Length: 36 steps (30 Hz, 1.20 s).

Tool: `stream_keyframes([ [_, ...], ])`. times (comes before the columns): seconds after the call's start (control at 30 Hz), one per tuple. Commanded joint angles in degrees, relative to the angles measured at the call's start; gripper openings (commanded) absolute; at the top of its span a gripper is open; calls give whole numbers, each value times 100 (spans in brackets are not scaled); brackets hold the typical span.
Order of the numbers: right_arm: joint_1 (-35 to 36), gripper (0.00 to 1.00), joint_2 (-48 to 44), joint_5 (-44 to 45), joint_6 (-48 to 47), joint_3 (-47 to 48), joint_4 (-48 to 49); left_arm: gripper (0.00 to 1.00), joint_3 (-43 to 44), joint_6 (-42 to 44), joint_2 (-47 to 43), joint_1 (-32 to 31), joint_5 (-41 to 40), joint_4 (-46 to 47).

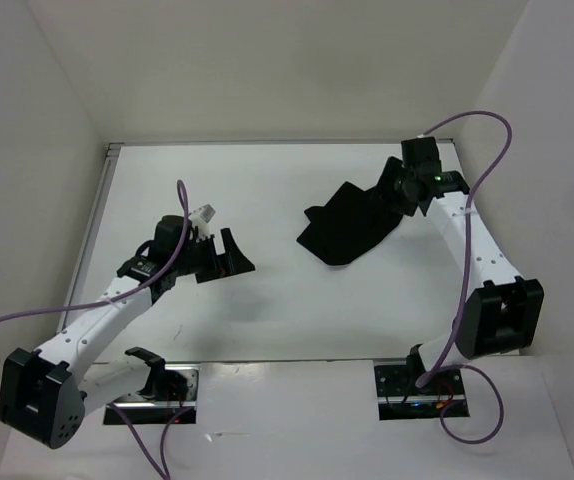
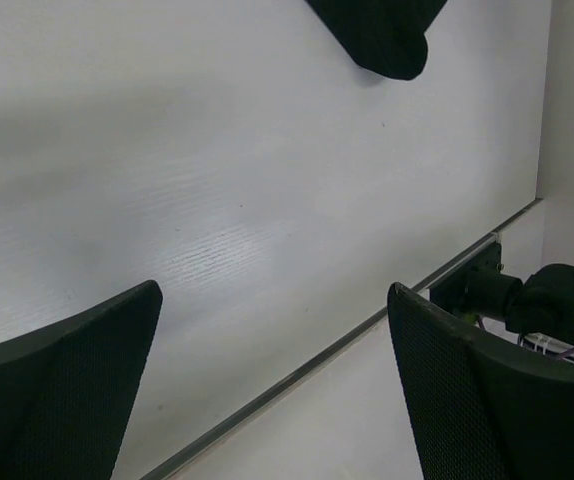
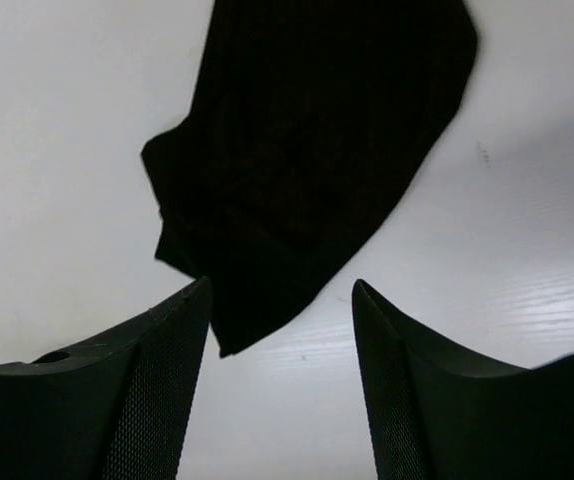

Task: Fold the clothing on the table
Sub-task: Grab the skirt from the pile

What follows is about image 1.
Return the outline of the black skirt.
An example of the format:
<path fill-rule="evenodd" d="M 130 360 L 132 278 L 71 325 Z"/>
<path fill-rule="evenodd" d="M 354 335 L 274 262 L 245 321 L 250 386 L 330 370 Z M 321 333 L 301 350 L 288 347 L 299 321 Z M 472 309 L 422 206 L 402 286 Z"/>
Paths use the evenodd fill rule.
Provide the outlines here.
<path fill-rule="evenodd" d="M 296 241 L 328 266 L 341 267 L 379 245 L 403 216 L 371 199 L 373 189 L 344 182 L 324 206 L 304 211 L 309 225 Z"/>

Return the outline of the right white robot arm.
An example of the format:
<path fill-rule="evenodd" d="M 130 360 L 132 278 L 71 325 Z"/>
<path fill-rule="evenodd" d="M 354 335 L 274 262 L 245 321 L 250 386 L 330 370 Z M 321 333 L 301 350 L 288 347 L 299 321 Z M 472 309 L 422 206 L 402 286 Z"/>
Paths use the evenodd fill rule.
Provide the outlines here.
<path fill-rule="evenodd" d="M 462 271 L 450 331 L 412 348 L 405 380 L 417 393 L 440 381 L 440 369 L 512 352 L 533 342 L 544 288 L 525 278 L 501 252 L 474 205 L 473 187 L 440 161 L 413 165 L 389 158 L 373 198 L 397 214 L 421 212 L 442 235 Z"/>

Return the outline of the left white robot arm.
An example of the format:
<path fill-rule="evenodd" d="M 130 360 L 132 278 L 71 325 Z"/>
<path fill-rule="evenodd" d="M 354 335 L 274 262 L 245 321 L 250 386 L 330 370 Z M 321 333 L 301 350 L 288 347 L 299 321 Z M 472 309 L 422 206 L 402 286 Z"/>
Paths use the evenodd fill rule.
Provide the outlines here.
<path fill-rule="evenodd" d="M 125 360 L 99 370 L 100 354 L 134 320 L 147 312 L 180 276 L 199 283 L 254 271 L 228 228 L 217 252 L 207 220 L 198 212 L 166 215 L 152 239 L 117 271 L 99 306 L 80 315 L 33 351 L 18 348 L 3 364 L 0 422 L 51 448 L 65 445 L 86 415 L 127 394 L 146 400 L 184 400 L 186 379 L 166 360 L 131 347 Z"/>

